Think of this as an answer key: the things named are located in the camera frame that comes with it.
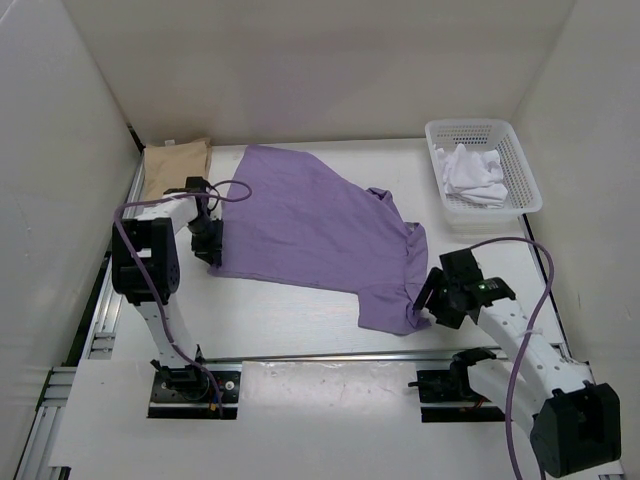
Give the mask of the white plastic basket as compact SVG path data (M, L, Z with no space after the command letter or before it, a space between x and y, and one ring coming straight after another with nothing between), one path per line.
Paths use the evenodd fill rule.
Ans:
M443 206L451 228L461 235L503 233L519 217L535 213L543 201L524 151L512 126L499 119L463 118L433 120L425 125L425 137ZM500 208L490 208L445 191L444 157L463 145L470 154L494 151L504 174L506 198Z

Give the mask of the white crumpled cloth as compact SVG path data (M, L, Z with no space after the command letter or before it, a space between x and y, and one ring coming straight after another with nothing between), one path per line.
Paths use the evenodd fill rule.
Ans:
M502 208L508 196L497 150L470 151L463 144L447 152L435 150L444 193L483 208Z

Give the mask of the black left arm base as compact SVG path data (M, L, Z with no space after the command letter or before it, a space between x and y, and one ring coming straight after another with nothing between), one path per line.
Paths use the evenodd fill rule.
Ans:
M147 417L173 420L235 420L241 390L241 371L223 369L212 371L221 399L209 378L194 388L170 385L159 372L154 375L150 391Z

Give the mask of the purple t shirt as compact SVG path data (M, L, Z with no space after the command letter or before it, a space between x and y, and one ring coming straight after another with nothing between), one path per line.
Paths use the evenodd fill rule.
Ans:
M363 189L315 156L252 145L222 207L222 263L211 275L356 295L361 328L409 335L427 277L427 235L390 191Z

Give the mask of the aluminium table edge rail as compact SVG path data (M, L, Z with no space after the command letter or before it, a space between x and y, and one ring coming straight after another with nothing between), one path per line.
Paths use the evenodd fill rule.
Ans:
M151 420L143 397L156 354L135 310L101 284L77 366L49 377L21 479L476 478L511 475L499 423L424 423L415 391L395 420L375 417L364 383L382 369L384 394L421 368L442 368L461 350L493 341L471 322L394 336L357 325L348 294L214 278L178 239L178 298L190 331L219 368L290 363L296 370L339 366L335 394L348 417L323 423L243 413L237 421Z

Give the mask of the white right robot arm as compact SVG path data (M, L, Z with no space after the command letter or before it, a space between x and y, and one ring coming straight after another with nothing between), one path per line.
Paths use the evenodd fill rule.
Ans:
M498 407L527 435L546 474L561 478L620 459L617 393L529 327L502 279L433 268L414 305L442 325L471 318L500 346L503 360L483 347L455 354L443 385L460 399L483 397Z

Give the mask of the beige t shirt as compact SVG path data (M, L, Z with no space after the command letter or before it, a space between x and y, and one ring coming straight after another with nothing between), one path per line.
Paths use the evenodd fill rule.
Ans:
M210 160L209 138L184 144L147 146L144 150L144 199L155 200L166 190L183 188L188 177L207 179Z

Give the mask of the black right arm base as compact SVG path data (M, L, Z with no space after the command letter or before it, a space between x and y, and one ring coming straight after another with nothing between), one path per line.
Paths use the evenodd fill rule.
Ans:
M487 348L463 350L453 355L444 369L421 369L408 384L419 394L421 422L427 423L495 423L504 414L484 396L472 390L468 370L496 355Z

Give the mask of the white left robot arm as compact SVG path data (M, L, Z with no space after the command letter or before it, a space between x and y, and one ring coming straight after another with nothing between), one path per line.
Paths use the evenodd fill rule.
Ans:
M219 266L223 223L210 215L206 193L174 192L116 208L112 227L112 285L142 317L156 345L158 375L186 399L206 395L213 375L177 304L181 281L175 237L192 236L192 251Z

